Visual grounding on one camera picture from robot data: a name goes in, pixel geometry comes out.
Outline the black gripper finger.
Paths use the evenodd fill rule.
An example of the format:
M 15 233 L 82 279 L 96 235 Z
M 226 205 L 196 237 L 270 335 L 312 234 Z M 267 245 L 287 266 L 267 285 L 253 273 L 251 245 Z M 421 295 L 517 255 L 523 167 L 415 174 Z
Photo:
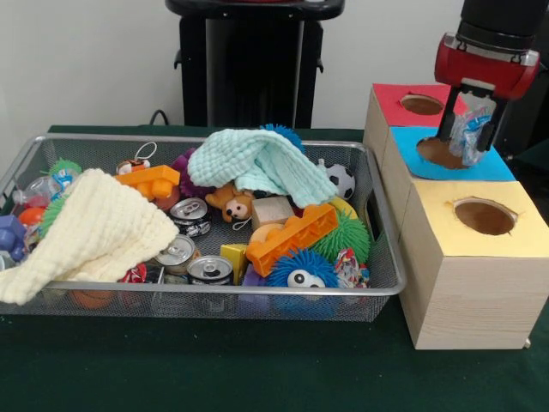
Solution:
M 449 91 L 449 97 L 443 110 L 440 125 L 438 126 L 437 139 L 441 142 L 447 142 L 455 122 L 455 103 L 460 95 L 462 88 L 452 86 Z
M 489 121 L 482 127 L 480 136 L 477 140 L 477 150 L 479 152 L 486 152 L 489 150 L 494 137 L 497 134 L 498 124 L 500 122 L 500 99 L 494 98 L 492 101 L 495 103 L 494 111 L 492 112 Z

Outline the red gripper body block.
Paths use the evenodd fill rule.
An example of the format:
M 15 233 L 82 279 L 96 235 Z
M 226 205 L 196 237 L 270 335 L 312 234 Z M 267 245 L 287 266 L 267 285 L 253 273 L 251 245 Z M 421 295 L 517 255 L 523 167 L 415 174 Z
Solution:
M 446 33 L 438 46 L 435 79 L 454 88 L 480 88 L 504 100 L 519 100 L 530 88 L 540 67 L 540 54 L 491 51 Z

